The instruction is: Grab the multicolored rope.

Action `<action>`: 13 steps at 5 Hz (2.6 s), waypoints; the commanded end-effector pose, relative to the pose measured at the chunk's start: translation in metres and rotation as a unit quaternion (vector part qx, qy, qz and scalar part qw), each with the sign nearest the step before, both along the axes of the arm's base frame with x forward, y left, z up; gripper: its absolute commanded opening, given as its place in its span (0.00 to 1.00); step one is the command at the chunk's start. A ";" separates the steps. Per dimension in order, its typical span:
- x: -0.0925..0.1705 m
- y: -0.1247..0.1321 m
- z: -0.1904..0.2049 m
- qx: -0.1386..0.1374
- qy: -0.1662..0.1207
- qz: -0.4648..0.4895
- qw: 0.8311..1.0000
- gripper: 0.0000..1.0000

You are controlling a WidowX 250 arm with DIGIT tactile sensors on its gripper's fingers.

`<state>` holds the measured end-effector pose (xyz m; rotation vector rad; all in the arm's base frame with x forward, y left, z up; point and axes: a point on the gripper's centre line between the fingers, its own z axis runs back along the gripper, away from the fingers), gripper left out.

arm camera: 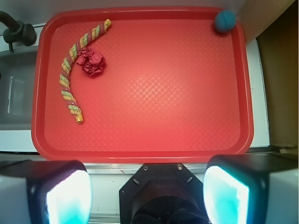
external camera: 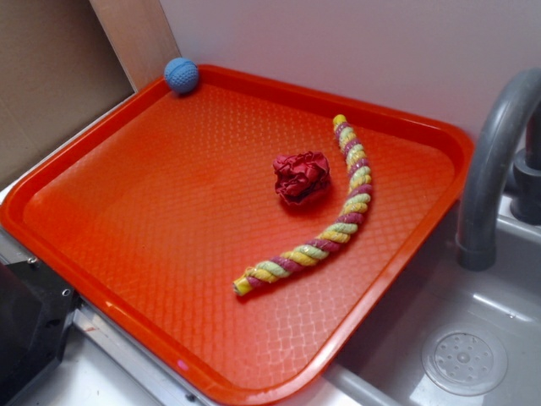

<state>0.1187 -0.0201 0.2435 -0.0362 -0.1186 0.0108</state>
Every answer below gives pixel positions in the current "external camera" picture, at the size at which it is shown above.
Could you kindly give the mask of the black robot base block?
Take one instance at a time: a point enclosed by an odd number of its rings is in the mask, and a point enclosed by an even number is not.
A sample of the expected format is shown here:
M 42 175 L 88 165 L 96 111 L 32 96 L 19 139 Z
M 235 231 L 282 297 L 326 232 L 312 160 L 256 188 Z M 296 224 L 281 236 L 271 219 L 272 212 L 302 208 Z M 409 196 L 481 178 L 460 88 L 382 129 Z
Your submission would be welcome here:
M 45 263 L 1 265 L 1 404 L 11 405 L 63 360 L 78 303 Z

